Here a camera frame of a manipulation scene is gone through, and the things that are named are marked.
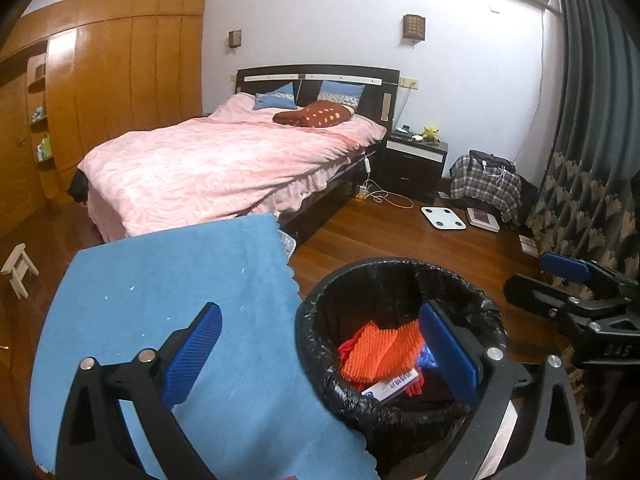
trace black trash bag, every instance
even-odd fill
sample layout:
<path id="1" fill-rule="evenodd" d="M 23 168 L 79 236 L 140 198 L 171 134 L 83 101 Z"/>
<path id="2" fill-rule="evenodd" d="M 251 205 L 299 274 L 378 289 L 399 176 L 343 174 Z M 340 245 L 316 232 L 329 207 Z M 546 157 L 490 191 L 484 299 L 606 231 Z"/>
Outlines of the black trash bag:
<path id="1" fill-rule="evenodd" d="M 500 311 L 482 290 L 455 272 L 409 258 L 372 258 L 338 269 L 316 285 L 296 314 L 303 370 L 326 408 L 366 437 L 381 476 L 445 439 L 468 407 L 453 398 L 425 402 L 403 394 L 405 400 L 391 406 L 365 397 L 340 375 L 337 348 L 371 320 L 387 329 L 417 319 L 429 300 L 439 300 L 452 322 L 470 329 L 485 347 L 506 350 Z"/>

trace patterned curtain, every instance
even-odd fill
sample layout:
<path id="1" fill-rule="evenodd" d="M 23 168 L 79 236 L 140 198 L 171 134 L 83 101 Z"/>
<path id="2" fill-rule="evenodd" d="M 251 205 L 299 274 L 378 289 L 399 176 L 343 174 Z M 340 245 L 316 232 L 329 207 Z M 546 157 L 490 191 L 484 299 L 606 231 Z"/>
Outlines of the patterned curtain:
<path id="1" fill-rule="evenodd" d="M 561 1 L 564 95 L 527 225 L 542 251 L 635 278 L 640 234 L 630 180 L 640 170 L 640 54 L 605 0 Z M 584 287 L 574 289 L 589 297 Z"/>

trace pink duvet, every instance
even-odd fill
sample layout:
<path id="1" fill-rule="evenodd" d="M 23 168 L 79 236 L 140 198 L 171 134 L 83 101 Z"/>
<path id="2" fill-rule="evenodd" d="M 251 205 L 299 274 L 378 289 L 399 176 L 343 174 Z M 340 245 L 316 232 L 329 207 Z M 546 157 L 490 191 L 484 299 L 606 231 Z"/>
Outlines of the pink duvet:
<path id="1" fill-rule="evenodd" d="M 109 140 L 78 168 L 91 192 L 120 217 L 122 234 L 135 236 L 249 212 L 296 210 L 349 154 L 385 134 L 358 115 L 331 128 L 281 126 L 271 121 L 277 110 L 254 112 L 253 106 L 254 97 L 236 94 L 207 118 Z"/>

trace blue gripper pad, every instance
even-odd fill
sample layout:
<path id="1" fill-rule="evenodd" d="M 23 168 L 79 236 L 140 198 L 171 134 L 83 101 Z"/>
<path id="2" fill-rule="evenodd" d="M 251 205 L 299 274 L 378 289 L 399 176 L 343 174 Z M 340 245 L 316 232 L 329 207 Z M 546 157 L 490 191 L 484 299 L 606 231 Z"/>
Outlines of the blue gripper pad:
<path id="1" fill-rule="evenodd" d="M 480 403 L 479 371 L 449 327 L 429 303 L 420 308 L 418 325 L 451 393 L 472 408 Z"/>
<path id="2" fill-rule="evenodd" d="M 212 303 L 164 370 L 162 402 L 168 410 L 187 399 L 221 332 L 222 311 Z"/>
<path id="3" fill-rule="evenodd" d="M 574 283 L 587 283 L 591 279 L 587 264 L 571 258 L 565 258 L 560 254 L 542 254 L 540 256 L 540 269 Z"/>

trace wall socket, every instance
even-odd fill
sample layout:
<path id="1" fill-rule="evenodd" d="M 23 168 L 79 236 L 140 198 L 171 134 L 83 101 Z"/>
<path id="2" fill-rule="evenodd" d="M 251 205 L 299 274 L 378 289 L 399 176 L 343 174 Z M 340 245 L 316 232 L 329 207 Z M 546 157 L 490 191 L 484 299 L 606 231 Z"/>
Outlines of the wall socket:
<path id="1" fill-rule="evenodd" d="M 418 80 L 417 79 L 410 79 L 408 77 L 401 77 L 399 85 L 402 88 L 411 88 L 412 90 L 417 90 L 418 89 Z"/>

